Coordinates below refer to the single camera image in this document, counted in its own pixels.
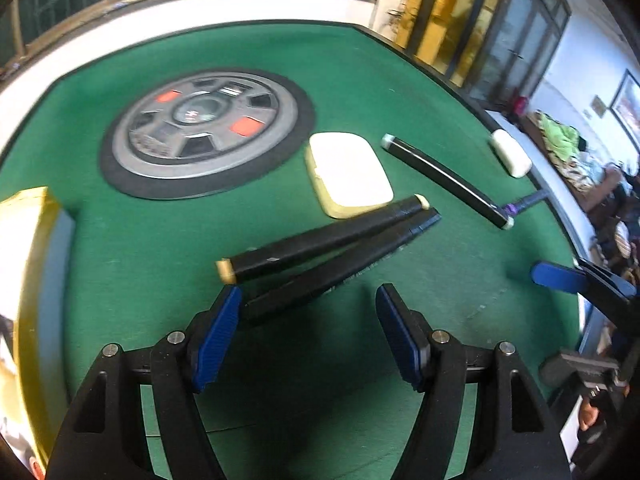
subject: blue rubber pad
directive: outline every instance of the blue rubber pad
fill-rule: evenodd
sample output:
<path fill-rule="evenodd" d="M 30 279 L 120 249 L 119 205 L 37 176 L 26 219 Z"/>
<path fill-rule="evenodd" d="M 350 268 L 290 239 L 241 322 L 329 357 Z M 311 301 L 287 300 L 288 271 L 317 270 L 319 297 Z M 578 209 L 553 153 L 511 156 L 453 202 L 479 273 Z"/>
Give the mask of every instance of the blue rubber pad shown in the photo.
<path fill-rule="evenodd" d="M 551 262 L 537 262 L 531 267 L 531 279 L 538 285 L 569 294 L 580 294 L 587 290 L 587 277 L 581 270 L 569 269 Z"/>
<path fill-rule="evenodd" d="M 223 292 L 224 295 L 221 293 L 212 307 L 212 310 L 218 310 L 218 314 L 212 320 L 209 331 L 198 349 L 191 380 L 193 389 L 198 394 L 218 377 L 226 350 L 238 326 L 242 292 L 239 287 L 231 285 L 226 286 Z"/>
<path fill-rule="evenodd" d="M 422 368 L 425 363 L 421 362 L 420 344 L 412 337 L 405 322 L 410 319 L 411 313 L 402 300 L 398 301 L 399 296 L 393 299 L 390 297 L 389 287 L 395 291 L 392 285 L 378 287 L 376 313 L 400 375 L 414 387 L 414 390 L 421 391 L 424 383 Z"/>

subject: black tube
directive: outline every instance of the black tube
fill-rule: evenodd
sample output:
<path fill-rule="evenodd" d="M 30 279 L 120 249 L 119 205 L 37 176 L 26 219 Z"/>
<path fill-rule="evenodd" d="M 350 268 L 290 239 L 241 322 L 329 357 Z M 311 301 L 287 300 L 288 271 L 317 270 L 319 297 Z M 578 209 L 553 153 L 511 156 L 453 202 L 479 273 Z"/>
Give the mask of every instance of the black tube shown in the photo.
<path fill-rule="evenodd" d="M 504 209 L 510 217 L 515 218 L 520 213 L 523 213 L 530 207 L 535 206 L 538 202 L 542 202 L 544 199 L 548 198 L 548 196 L 549 192 L 546 189 L 539 189 L 535 193 L 531 193 L 520 200 L 516 200 L 516 202 L 507 204 L 502 209 Z"/>
<path fill-rule="evenodd" d="M 220 260 L 216 263 L 218 272 L 225 283 L 241 283 L 272 274 L 371 236 L 427 208 L 429 203 L 423 196 L 413 195 L 374 211 Z"/>
<path fill-rule="evenodd" d="M 426 153 L 392 135 L 383 137 L 382 147 L 395 158 L 402 160 L 458 197 L 496 227 L 510 229 L 513 226 L 513 218 L 493 200 Z"/>
<path fill-rule="evenodd" d="M 288 308 L 317 298 L 335 285 L 409 243 L 440 220 L 434 208 L 409 218 L 366 238 L 330 260 L 306 270 L 282 286 L 250 300 L 240 311 L 241 320 L 260 323 Z"/>

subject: white lid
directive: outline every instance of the white lid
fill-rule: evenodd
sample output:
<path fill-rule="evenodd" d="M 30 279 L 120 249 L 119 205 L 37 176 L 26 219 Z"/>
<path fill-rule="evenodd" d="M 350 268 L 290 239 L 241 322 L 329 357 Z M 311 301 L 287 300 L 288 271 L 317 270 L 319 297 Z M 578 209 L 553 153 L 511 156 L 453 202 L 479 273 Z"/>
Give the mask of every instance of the white lid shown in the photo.
<path fill-rule="evenodd" d="M 343 132 L 312 135 L 309 147 L 331 200 L 363 207 L 393 200 L 394 192 L 376 153 L 360 136 Z"/>

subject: door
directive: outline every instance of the door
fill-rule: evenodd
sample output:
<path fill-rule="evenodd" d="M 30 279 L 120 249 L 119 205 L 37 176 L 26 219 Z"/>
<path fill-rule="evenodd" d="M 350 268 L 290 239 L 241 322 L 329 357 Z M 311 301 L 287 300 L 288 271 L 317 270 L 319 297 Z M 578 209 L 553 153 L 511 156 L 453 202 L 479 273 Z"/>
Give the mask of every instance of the door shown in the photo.
<path fill-rule="evenodd" d="M 520 94 L 552 27 L 540 0 L 505 0 L 504 9 L 468 79 L 471 97 L 497 110 Z"/>

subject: green cloth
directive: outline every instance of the green cloth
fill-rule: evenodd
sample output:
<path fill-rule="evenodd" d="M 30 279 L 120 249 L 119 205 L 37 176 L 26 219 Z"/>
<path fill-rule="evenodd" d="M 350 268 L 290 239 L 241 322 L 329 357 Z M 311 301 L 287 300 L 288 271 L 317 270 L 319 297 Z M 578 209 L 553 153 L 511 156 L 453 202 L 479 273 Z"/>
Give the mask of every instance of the green cloth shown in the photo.
<path fill-rule="evenodd" d="M 442 220 L 309 306 L 239 332 L 219 381 L 198 396 L 204 425 L 235 480 L 388 479 L 422 396 L 402 382 L 376 319 L 379 285 L 392 282 L 410 308 L 465 344 L 513 342 L 536 378 L 546 356 L 578 339 L 576 297 L 529 277 L 536 260 L 572 266 L 546 203 L 501 231 L 380 148 L 385 134 L 395 134 L 498 203 L 534 191 L 527 178 L 507 175 L 489 132 L 429 77 L 345 27 L 243 25 L 165 38 L 56 85 L 2 166 L 0 198 L 50 186 L 77 221 L 65 297 L 66 379 L 74 392 L 103 345 L 153 345 L 207 309 L 222 286 L 216 260 L 333 221 L 316 199 L 303 150 L 263 178 L 192 200 L 140 200 L 105 183 L 98 152 L 119 113 L 171 78 L 239 66 L 295 81 L 314 103 L 316 132 L 365 137 L 396 199 L 421 193 Z M 450 475 L 466 460 L 475 388 L 467 390 Z M 166 476 L 149 386 L 142 395 L 152 457 Z"/>
<path fill-rule="evenodd" d="M 540 114 L 540 127 L 545 134 L 546 148 L 556 154 L 563 162 L 578 155 L 578 137 L 580 134 L 573 126 L 558 123 L 545 114 Z"/>

